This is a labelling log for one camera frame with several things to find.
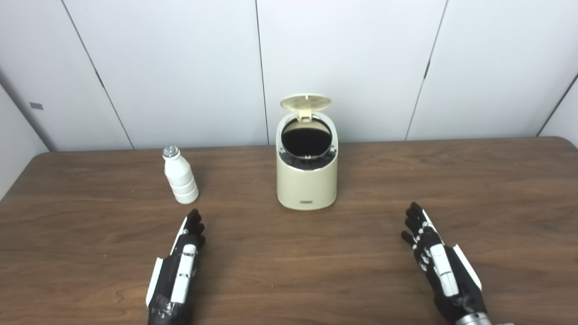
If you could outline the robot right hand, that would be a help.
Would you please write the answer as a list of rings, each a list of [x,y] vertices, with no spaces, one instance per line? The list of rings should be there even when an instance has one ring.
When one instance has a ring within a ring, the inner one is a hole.
[[[406,231],[418,266],[433,290],[438,312],[451,325],[489,324],[479,276],[459,245],[444,243],[427,212],[417,202],[406,210]]]

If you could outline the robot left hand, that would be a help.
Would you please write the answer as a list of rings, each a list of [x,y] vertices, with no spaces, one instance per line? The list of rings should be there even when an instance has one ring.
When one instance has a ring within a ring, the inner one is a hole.
[[[198,254],[205,244],[205,225],[197,209],[184,218],[169,255],[157,258],[146,294],[147,324],[190,325]]]

